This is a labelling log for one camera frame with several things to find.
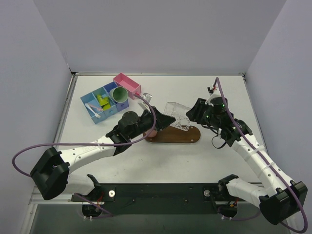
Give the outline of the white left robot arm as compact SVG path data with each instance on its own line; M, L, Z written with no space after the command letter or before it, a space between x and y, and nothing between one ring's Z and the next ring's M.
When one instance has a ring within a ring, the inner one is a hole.
M100 188L95 178L88 175L86 182L79 179L69 181L69 175L96 160L116 156L126 151L131 140L151 129L158 132L175 122L175 118L144 110L141 116L133 111L123 114L117 125L105 136L78 148L58 151L54 147L47 149L40 157L30 175L44 200L51 200L65 191L67 184L78 189L78 193L88 200L96 200Z

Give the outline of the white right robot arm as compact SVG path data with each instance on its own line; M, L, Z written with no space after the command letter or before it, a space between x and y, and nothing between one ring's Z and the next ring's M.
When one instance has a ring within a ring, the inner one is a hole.
M236 175L229 175L219 181L221 191L226 196L241 198L258 207L271 224L277 225L300 211L308 188L302 181L295 182L274 163L248 125L226 111L226 104L227 100L221 97L210 101L198 98L186 116L192 122L217 130L263 185L259 188Z

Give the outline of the pink plastic cup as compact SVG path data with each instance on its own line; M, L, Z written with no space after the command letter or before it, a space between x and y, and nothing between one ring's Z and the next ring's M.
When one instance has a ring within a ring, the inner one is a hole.
M157 130L155 129L150 129L146 132L143 133L144 136L147 136L147 137L150 137L150 138L153 138L157 135Z

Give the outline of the clear textured plastic box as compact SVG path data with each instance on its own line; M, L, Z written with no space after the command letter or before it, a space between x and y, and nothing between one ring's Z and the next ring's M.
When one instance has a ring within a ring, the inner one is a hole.
M186 116L186 113L190 109L191 108L177 102L167 102L164 109L164 114L175 118L175 122L170 126L179 130L188 131L190 127L190 120Z

